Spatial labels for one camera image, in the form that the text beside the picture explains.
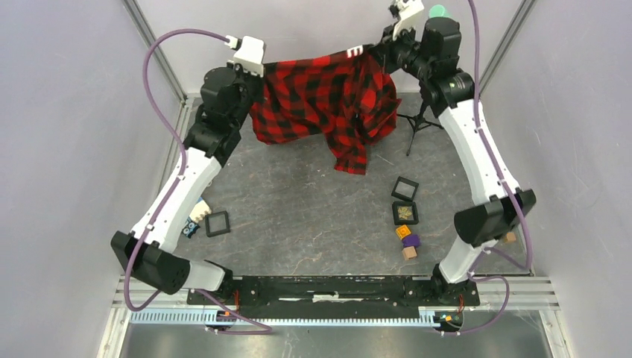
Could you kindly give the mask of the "gold brooch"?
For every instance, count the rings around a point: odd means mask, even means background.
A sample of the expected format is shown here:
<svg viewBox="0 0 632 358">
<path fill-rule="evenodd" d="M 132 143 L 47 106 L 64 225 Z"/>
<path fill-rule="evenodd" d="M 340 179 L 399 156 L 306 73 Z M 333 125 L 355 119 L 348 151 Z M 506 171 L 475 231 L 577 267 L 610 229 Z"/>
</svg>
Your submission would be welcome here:
<svg viewBox="0 0 632 358">
<path fill-rule="evenodd" d="M 399 220 L 410 221 L 413 219 L 414 213 L 411 207 L 398 207 L 397 217 Z"/>
</svg>

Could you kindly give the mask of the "red black plaid shirt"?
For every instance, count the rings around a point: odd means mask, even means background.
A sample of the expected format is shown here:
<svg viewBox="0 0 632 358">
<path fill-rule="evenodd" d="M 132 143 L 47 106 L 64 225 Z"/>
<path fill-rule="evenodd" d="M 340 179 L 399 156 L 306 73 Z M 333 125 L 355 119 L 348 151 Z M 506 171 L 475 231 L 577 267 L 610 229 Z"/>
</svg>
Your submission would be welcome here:
<svg viewBox="0 0 632 358">
<path fill-rule="evenodd" d="M 334 168 L 367 171 L 368 148 L 396 129 L 396 85 L 369 46 L 264 66 L 262 102 L 250 109 L 258 141 L 280 145 L 322 134 Z"/>
</svg>

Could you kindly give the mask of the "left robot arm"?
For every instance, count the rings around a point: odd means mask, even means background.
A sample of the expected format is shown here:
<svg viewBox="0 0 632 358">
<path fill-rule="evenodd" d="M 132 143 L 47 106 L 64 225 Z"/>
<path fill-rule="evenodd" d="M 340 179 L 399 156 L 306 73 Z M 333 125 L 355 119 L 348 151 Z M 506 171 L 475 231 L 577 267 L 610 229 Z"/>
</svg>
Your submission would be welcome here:
<svg viewBox="0 0 632 358">
<path fill-rule="evenodd" d="M 205 289 L 217 304 L 234 294 L 226 269 L 174 254 L 189 214 L 238 145 L 247 115 L 263 99 L 264 80 L 239 67 L 208 71 L 200 90 L 202 102 L 183 141 L 184 155 L 158 197 L 130 232 L 117 231 L 110 245 L 131 277 L 165 294 L 183 288 Z"/>
</svg>

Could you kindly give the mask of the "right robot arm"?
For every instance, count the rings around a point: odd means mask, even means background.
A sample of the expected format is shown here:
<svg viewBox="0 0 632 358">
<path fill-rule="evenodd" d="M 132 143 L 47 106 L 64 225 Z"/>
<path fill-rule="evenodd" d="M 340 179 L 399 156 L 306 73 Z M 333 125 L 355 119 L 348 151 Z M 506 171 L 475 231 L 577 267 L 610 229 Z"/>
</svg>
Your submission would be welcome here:
<svg viewBox="0 0 632 358">
<path fill-rule="evenodd" d="M 488 132 L 473 77 L 459 68 L 460 25 L 446 17 L 430 18 L 417 40 L 412 27 L 386 27 L 378 43 L 387 72 L 403 70 L 416 78 L 423 100 L 448 133 L 470 184 L 473 207 L 454 215 L 457 237 L 435 266 L 431 296 L 452 303 L 469 281 L 485 251 L 512 233 L 533 208 L 536 196 L 521 189 L 504 164 Z"/>
</svg>

